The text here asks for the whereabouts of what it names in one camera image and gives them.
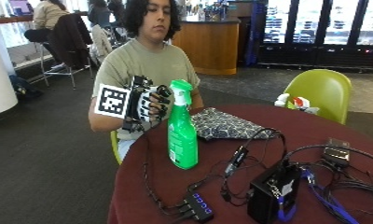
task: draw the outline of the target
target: green spray bottle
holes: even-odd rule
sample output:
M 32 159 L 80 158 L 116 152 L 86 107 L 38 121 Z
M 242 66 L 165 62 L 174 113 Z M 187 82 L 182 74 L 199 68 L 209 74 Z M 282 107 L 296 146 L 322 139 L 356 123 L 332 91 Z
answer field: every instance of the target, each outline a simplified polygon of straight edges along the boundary
M 191 124 L 187 105 L 191 103 L 191 85 L 181 79 L 173 80 L 174 105 L 167 121 L 167 147 L 173 164 L 186 170 L 197 165 L 195 127 Z

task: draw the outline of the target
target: yellow-green chair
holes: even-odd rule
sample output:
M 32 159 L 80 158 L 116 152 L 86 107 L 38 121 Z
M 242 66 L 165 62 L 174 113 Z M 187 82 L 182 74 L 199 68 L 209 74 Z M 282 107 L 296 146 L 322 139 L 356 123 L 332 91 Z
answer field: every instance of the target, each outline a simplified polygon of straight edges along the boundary
M 117 151 L 117 143 L 118 143 L 118 138 L 117 138 L 117 131 L 112 131 L 110 132 L 110 144 L 112 144 L 112 150 L 113 150 L 113 154 L 114 154 L 114 158 L 118 164 L 121 164 L 121 157 L 120 157 L 120 153 Z
M 303 97 L 310 107 L 319 107 L 318 116 L 346 122 L 351 84 L 339 72 L 312 69 L 300 73 L 284 89 L 288 97 Z

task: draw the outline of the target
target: power adapter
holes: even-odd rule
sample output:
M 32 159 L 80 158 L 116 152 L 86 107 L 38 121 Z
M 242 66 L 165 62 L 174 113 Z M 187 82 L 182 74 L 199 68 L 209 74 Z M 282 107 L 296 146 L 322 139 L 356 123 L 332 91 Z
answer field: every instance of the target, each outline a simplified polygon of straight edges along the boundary
M 335 147 L 324 147 L 322 155 L 323 159 L 334 166 L 346 168 L 348 165 L 348 150 L 338 148 L 336 146 L 348 147 L 348 143 L 343 140 L 328 138 L 327 144 Z
M 183 203 L 179 212 L 193 214 L 193 219 L 197 222 L 205 223 L 213 219 L 213 210 L 195 192 L 191 191 L 186 193 Z
M 276 162 L 251 182 L 247 214 L 261 224 L 276 219 L 279 202 L 273 194 L 274 187 L 283 196 L 282 210 L 287 212 L 294 206 L 299 186 L 300 169 L 291 165 L 284 167 Z

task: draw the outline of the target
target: round table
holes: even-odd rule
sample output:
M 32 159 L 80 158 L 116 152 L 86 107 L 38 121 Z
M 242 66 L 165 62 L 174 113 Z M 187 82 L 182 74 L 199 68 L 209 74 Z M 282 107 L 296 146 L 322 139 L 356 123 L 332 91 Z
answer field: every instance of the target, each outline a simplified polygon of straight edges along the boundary
M 339 123 L 310 115 L 304 112 L 288 110 L 270 105 L 222 105 L 215 107 L 262 127 L 271 127 L 282 132 L 286 137 L 288 151 L 307 145 L 324 144 L 328 137 L 346 140 L 350 146 L 373 155 L 373 139 L 351 130 Z M 215 173 L 223 174 L 226 161 L 231 158 L 237 148 L 246 140 L 214 139 L 203 141 L 198 139 L 198 164 L 190 170 L 178 169 L 170 162 L 166 148 L 166 120 L 159 126 L 147 131 L 136 141 L 124 158 L 116 174 L 114 192 L 109 208 L 108 223 L 171 223 L 177 216 L 165 216 L 155 205 L 143 184 L 142 164 L 147 162 L 149 186 L 163 205 L 174 205 L 181 202 L 189 184 L 201 180 L 214 166 Z M 263 140 L 253 140 L 249 144 L 249 155 L 259 157 L 265 146 Z M 323 150 L 307 149 L 291 155 L 291 161 L 316 161 Z M 269 142 L 263 164 L 269 167 L 282 155 L 282 143 L 279 139 Z M 373 160 L 358 153 L 350 153 L 350 165 L 370 171 L 373 174 Z M 263 172 L 263 168 L 253 167 L 235 172 L 229 178 L 233 192 L 249 190 L 250 181 Z M 318 176 L 322 183 L 328 180 L 330 173 L 323 172 Z M 197 193 L 211 207 L 214 218 L 209 223 L 255 223 L 247 215 L 247 206 L 239 207 L 226 203 L 219 195 L 222 180 L 210 179 L 197 189 Z M 358 190 L 339 190 L 338 200 L 346 209 L 360 208 L 367 210 L 373 206 L 373 194 Z M 308 190 L 306 180 L 300 180 L 295 199 L 296 211 L 288 223 L 339 223 L 327 212 Z M 373 216 L 358 214 L 354 216 L 359 223 L 373 223 Z M 195 223 L 191 219 L 181 223 Z

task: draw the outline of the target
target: refrigerator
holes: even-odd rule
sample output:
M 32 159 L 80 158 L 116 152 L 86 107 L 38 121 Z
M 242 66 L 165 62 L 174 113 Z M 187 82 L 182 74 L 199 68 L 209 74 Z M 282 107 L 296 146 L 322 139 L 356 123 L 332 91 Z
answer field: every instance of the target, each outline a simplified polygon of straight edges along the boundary
M 258 63 L 373 69 L 373 0 L 267 0 Z

